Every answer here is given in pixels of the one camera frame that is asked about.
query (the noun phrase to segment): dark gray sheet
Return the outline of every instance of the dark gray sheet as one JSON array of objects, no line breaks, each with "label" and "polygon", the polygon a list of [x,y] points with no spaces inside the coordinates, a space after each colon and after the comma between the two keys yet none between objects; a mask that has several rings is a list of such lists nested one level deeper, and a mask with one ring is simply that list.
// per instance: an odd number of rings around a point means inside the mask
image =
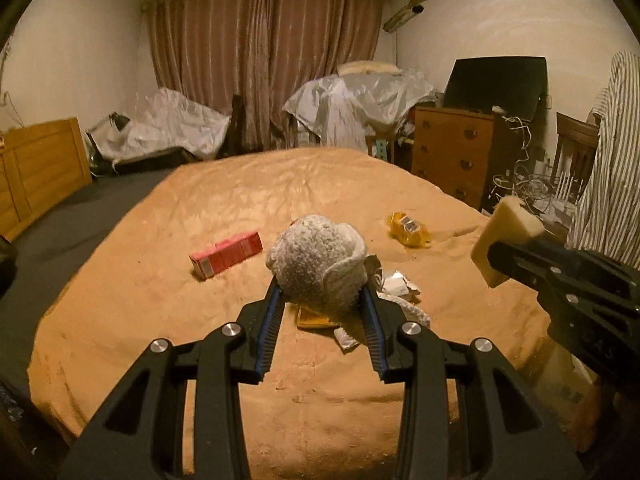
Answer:
[{"label": "dark gray sheet", "polygon": [[171,171],[99,179],[15,241],[18,273],[0,300],[0,376],[25,396],[40,318],[120,219]]}]

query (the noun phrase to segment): striped shirt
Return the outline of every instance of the striped shirt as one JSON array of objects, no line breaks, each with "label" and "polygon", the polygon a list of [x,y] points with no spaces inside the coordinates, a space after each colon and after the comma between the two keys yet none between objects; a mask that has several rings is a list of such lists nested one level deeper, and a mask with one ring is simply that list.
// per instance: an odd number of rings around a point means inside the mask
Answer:
[{"label": "striped shirt", "polygon": [[640,269],[640,58],[623,50],[596,101],[600,140],[566,246]]}]

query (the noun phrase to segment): screw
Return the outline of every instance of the screw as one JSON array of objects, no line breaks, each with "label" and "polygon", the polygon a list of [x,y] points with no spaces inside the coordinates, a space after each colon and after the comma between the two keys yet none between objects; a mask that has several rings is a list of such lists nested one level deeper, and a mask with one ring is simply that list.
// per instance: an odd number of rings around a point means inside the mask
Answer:
[{"label": "screw", "polygon": [[407,321],[402,325],[402,331],[407,335],[416,335],[422,331],[422,327],[413,321]]},{"label": "screw", "polygon": [[490,352],[494,348],[494,345],[491,343],[491,341],[485,339],[484,337],[476,339],[476,342],[474,344],[476,345],[476,348],[481,352]]},{"label": "screw", "polygon": [[155,341],[151,342],[149,348],[151,348],[151,351],[154,354],[161,354],[167,348],[169,348],[169,342],[166,339],[156,339]]},{"label": "screw", "polygon": [[238,335],[242,331],[242,327],[238,323],[227,323],[222,327],[222,333],[228,337]]}]

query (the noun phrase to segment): pink box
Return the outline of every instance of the pink box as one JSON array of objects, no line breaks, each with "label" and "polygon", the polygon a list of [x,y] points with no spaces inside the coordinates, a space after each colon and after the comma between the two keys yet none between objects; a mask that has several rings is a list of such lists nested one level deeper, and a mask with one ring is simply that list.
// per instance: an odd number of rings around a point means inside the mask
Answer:
[{"label": "pink box", "polygon": [[203,279],[211,278],[229,267],[262,252],[258,231],[227,238],[213,247],[189,255],[193,269]]}]

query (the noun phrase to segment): wooden headboard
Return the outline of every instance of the wooden headboard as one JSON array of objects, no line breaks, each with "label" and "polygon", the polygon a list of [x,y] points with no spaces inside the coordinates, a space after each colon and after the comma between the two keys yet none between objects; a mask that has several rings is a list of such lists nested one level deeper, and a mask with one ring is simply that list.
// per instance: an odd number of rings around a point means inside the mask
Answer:
[{"label": "wooden headboard", "polygon": [[0,134],[0,235],[9,241],[91,183],[78,120]]}]

